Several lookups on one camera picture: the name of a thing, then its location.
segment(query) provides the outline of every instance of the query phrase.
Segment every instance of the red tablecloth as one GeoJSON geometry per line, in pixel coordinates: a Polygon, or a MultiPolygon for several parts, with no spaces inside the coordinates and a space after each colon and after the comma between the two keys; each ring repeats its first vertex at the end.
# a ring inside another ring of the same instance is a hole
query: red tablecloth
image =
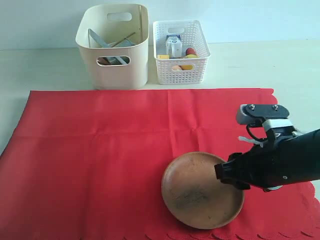
{"type": "Polygon", "coordinates": [[[311,183],[245,192],[229,225],[177,221],[161,178],[177,156],[227,159],[249,150],[240,104],[274,104],[272,89],[32,91],[0,158],[2,240],[320,239],[311,183]]]}

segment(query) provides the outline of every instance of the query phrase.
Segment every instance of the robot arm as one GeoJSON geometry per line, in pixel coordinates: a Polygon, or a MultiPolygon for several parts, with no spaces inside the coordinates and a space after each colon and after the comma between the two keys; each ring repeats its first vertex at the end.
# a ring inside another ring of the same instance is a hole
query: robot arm
{"type": "Polygon", "coordinates": [[[241,190],[253,185],[265,192],[320,179],[320,129],[300,134],[288,116],[281,105],[241,105],[236,120],[246,125],[254,146],[215,165],[217,179],[241,190]],[[266,138],[257,138],[250,128],[264,128],[266,138]]]}

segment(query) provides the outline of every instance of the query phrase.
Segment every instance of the white basket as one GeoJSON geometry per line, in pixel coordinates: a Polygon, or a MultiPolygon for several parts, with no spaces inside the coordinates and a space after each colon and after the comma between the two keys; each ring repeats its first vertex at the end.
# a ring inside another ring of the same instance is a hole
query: white basket
{"type": "Polygon", "coordinates": [[[148,80],[149,21],[147,8],[139,4],[102,4],[89,8],[82,18],[75,41],[97,89],[138,89],[148,80]],[[110,20],[108,14],[130,13],[131,20],[110,20]],[[130,47],[101,48],[88,35],[92,29],[107,44],[132,32],[130,47]],[[98,64],[99,57],[127,56],[127,65],[98,64]]]}
{"type": "Polygon", "coordinates": [[[210,51],[197,20],[169,20],[153,23],[153,50],[160,84],[199,84],[204,80],[210,51]],[[165,55],[166,37],[179,34],[182,41],[182,52],[193,48],[199,58],[158,59],[165,55]],[[172,70],[173,66],[192,65],[191,70],[172,70]]]}

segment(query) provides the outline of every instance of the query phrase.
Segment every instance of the black cable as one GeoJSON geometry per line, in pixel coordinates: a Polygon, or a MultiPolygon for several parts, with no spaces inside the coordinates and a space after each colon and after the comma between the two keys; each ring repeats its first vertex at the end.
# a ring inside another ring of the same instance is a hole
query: black cable
{"type": "Polygon", "coordinates": [[[250,128],[251,127],[255,127],[255,125],[252,124],[248,124],[245,129],[248,132],[248,134],[250,135],[250,137],[252,137],[254,140],[258,141],[258,142],[264,142],[265,140],[267,140],[266,138],[257,138],[251,131],[250,128]]]}

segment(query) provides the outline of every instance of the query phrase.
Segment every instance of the white mesh basket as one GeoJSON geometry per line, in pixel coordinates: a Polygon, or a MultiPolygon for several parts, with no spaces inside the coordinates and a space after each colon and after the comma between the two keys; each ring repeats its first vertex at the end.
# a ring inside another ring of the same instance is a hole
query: white mesh basket
{"type": "Polygon", "coordinates": [[[153,49],[160,84],[199,84],[204,80],[210,51],[197,20],[169,20],[153,23],[153,49]],[[166,54],[167,35],[179,34],[182,52],[193,48],[198,58],[158,59],[166,54]],[[173,70],[173,66],[192,65],[191,70],[173,70]]]}

